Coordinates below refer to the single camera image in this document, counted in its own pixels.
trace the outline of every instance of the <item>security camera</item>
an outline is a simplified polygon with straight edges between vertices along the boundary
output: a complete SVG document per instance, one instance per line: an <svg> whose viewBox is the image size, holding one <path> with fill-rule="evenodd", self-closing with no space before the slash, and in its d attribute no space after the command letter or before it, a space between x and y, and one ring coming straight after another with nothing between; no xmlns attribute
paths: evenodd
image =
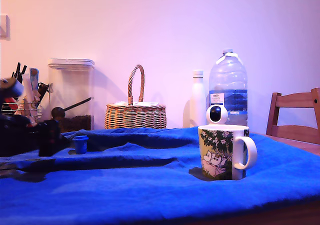
<svg viewBox="0 0 320 225"><path fill-rule="evenodd" d="M206 119L210 124L225 124L228 111L223 105L212 105L206 111Z"/></svg>

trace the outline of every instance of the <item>bottle label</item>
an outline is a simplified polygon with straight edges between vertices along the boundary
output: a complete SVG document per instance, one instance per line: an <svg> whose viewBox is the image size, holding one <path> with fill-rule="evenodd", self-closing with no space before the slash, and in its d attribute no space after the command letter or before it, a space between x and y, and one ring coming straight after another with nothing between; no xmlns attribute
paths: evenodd
<svg viewBox="0 0 320 225"><path fill-rule="evenodd" d="M223 105L230 114L247 114L248 92L246 89L210 91L210 106Z"/></svg>
<svg viewBox="0 0 320 225"><path fill-rule="evenodd" d="M210 91L210 104L218 104L224 106L225 103L225 94L222 93L211 93Z"/></svg>

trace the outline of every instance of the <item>white mug handle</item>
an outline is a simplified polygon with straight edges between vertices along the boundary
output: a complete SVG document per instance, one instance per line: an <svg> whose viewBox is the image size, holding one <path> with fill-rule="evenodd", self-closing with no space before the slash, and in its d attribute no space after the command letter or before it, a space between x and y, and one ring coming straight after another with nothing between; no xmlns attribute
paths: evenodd
<svg viewBox="0 0 320 225"><path fill-rule="evenodd" d="M242 140L244 141L247 149L248 149L248 162L246 163L246 165L243 165L242 163L236 163L234 165L234 167L236 169L240 169L240 170L244 170L244 169L250 169L252 168L257 161L257 147L255 142L248 136L237 136L235 138L235 141L239 141Z"/></svg>

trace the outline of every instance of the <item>camera lens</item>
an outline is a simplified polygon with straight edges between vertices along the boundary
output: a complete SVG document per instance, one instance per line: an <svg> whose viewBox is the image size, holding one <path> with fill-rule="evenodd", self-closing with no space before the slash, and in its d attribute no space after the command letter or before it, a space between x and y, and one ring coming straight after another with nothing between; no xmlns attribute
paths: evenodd
<svg viewBox="0 0 320 225"><path fill-rule="evenodd" d="M213 106L210 109L210 119L213 122L218 122L221 119L221 108L219 106Z"/></svg>

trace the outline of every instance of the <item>white bottle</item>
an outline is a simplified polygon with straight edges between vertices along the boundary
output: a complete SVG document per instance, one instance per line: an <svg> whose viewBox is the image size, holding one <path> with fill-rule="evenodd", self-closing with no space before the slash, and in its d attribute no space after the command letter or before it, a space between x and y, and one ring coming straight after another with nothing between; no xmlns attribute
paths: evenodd
<svg viewBox="0 0 320 225"><path fill-rule="evenodd" d="M207 125L206 92L204 87L204 71L193 71L193 85L190 99L190 127Z"/></svg>

